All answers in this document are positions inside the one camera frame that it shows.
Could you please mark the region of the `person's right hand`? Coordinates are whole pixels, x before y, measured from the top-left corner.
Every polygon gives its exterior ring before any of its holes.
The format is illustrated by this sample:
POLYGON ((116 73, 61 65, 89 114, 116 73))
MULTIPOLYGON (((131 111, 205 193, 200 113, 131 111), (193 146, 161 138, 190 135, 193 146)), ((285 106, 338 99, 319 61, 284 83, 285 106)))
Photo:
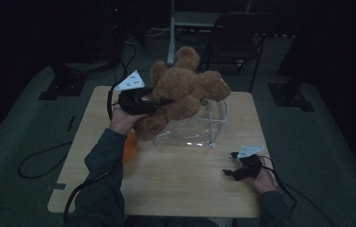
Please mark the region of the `person's right hand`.
POLYGON ((248 178, 245 181, 252 185, 259 194, 277 191, 274 178, 272 177, 271 173, 264 167, 260 169, 256 178, 248 178))

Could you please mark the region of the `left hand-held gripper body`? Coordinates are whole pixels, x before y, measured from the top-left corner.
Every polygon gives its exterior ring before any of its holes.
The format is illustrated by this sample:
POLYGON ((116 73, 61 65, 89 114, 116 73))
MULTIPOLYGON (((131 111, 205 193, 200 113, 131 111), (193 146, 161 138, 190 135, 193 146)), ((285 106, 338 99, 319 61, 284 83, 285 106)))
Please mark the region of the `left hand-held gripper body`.
POLYGON ((116 84, 115 90, 119 91, 118 105, 121 109, 132 115, 151 114, 155 108, 151 106, 151 100, 147 96, 140 96, 139 90, 147 87, 137 71, 116 84))

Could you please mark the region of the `black folding chair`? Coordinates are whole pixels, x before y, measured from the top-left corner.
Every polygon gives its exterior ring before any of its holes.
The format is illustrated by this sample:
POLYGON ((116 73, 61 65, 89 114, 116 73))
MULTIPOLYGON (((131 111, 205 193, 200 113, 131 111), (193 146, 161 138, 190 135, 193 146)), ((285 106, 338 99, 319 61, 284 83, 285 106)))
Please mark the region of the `black folding chair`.
POLYGON ((254 87, 263 52, 264 41, 274 34, 275 19, 267 12, 227 12, 220 15, 211 28, 205 52, 198 69, 211 63, 229 64, 242 61, 241 69, 248 61, 256 60, 248 92, 254 87))

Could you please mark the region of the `clear plastic bin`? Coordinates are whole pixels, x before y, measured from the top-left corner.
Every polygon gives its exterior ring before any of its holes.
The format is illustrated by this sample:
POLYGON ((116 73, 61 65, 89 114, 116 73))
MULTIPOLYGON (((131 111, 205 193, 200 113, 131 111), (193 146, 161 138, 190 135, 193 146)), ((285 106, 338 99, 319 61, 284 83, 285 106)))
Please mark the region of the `clear plastic bin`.
POLYGON ((184 120, 170 121, 154 139, 156 146, 215 148, 228 118, 226 100, 209 99, 208 106, 184 120))

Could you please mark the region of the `person's left hand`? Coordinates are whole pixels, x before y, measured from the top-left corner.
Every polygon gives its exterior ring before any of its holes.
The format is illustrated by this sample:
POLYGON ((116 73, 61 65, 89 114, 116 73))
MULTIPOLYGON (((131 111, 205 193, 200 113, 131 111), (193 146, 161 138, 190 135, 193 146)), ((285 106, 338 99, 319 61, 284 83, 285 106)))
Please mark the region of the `person's left hand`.
POLYGON ((144 114, 131 115, 124 112, 119 105, 115 105, 109 129, 127 135, 134 127, 135 122, 143 117, 145 117, 144 114))

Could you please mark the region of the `brown teddy bear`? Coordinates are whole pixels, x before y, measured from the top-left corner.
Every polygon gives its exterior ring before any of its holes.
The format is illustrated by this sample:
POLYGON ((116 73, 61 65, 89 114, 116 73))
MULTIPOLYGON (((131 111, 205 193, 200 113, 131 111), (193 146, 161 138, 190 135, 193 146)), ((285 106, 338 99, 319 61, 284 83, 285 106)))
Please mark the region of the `brown teddy bear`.
POLYGON ((175 52, 175 63, 168 67, 157 61, 150 70, 152 91, 149 100, 169 100, 167 105, 139 119, 133 126, 139 141, 150 141, 161 133, 170 121, 184 120, 201 110, 204 99, 222 101, 231 89, 218 71, 195 72, 200 56, 193 47, 184 46, 175 52))

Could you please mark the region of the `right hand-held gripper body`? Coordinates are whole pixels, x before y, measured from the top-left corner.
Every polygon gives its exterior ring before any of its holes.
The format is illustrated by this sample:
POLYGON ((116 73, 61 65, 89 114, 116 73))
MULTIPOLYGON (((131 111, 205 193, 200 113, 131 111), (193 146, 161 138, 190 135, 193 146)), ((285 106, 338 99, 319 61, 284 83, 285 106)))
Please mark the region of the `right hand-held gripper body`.
POLYGON ((234 170, 236 176, 233 178, 236 181, 244 180, 247 178, 256 178, 262 167, 261 160, 257 153, 264 150, 264 146, 242 146, 239 151, 239 161, 242 167, 234 170))

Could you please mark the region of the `orange plush toy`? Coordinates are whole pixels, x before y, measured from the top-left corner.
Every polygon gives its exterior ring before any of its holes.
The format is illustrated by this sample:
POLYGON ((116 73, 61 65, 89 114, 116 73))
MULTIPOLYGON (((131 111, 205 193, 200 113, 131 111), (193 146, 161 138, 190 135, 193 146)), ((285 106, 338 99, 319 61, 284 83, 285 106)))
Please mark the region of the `orange plush toy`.
POLYGON ((135 131, 130 130, 127 139, 124 143, 122 162, 127 164, 132 160, 138 150, 138 139, 136 138, 135 131))

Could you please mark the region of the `white desk frame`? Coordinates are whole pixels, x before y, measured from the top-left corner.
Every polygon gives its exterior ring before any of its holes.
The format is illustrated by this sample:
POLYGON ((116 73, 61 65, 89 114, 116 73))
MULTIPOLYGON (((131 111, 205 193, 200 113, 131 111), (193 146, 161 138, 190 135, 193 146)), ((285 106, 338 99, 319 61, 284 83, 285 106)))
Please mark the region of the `white desk frame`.
POLYGON ((170 0, 168 65, 174 63, 176 27, 212 27, 220 15, 220 12, 179 10, 175 8, 175 0, 170 0))

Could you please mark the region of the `black stand base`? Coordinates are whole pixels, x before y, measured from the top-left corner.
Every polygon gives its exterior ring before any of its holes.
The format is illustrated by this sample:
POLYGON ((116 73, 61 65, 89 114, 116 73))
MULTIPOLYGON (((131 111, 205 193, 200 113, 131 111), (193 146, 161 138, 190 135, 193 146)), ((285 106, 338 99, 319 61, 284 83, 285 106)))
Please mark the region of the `black stand base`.
POLYGON ((55 77, 40 100, 56 100, 59 96, 80 96, 88 74, 66 66, 64 63, 50 65, 55 77))
POLYGON ((284 83, 269 83, 269 91, 277 107, 299 108, 303 112, 313 112, 312 104, 303 96, 300 90, 294 91, 284 83))

